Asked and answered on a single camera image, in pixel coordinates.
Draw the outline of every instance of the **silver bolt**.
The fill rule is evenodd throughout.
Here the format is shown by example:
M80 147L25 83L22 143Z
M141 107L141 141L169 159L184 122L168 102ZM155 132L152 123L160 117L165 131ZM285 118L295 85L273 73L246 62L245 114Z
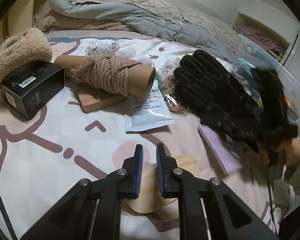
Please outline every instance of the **silver bolt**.
M181 175L183 173L183 169L175 168L175 169L173 169L173 173L176 175Z
M79 181L79 185L81 185L81 186L87 186L88 184L89 184L88 179L80 179L80 181Z
M216 186L221 184L221 180L217 177L212 178L211 182L212 182L213 185L216 185Z
M127 170L126 169L118 169L117 170L117 174L120 176L126 175L127 174Z

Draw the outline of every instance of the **transparent storage bin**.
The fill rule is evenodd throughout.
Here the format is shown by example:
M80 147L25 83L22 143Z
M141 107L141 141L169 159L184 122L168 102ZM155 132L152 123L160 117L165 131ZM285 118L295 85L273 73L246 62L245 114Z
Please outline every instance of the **transparent storage bin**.
M250 72L249 68L253 67L275 69L283 84L284 94L289 100L288 105L291 106L290 110L296 114L293 116L293 113L290 111L289 116L296 123L300 123L300 83L264 49L240 34L239 37L241 38L241 42L238 52L235 54L234 69L237 71L240 69L241 73L243 71L242 68L247 73Z

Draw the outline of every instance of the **bed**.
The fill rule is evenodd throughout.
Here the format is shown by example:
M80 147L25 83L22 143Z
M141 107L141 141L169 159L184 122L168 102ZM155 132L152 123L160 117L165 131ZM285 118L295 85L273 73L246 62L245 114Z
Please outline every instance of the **bed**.
M106 38L118 41L120 50L135 50L134 59L148 57L157 68L167 58L196 50L135 32L64 30L45 36L53 50L52 62L59 55L85 55L89 44ZM101 179L120 168L125 158L133 156L136 144L144 146L144 166L155 163L157 143L164 143L173 157L193 156L200 178L221 178L274 231L272 208L279 229L292 197L289 187L282 180L272 184L270 207L266 172L247 145L239 153L244 168L225 176L200 137L194 115L172 114L174 125L126 133L124 102L85 114L76 96L76 82L71 78L65 82L65 88L31 121L0 96L0 193L18 238L80 179ZM165 208L177 206L173 201L157 212L139 214L122 203L120 239L179 239L178 216L165 213ZM0 227L8 234L1 214Z

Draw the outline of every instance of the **brown cord bundle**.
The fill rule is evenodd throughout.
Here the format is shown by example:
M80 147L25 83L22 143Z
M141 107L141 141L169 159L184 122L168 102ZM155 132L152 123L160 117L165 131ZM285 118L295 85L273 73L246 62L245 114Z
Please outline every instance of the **brown cord bundle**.
M128 96L128 68L140 62L126 57L97 53L70 70L70 75L92 87Z
M166 77L166 79L164 80L162 87L167 88L167 90L165 90L162 95L169 95L174 93L174 76L173 75L169 75ZM183 114L186 109L180 104L178 103L178 106L171 106L170 104L167 104L168 109L170 110L170 112L176 113L176 114Z

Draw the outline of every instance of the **sherpa fabric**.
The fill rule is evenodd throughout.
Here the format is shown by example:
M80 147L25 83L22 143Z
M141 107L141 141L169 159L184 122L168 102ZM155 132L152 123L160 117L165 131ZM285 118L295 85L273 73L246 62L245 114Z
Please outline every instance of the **sherpa fabric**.
M51 61L51 46L37 28L29 28L21 37L12 36L0 46L0 85L2 80L23 64Z

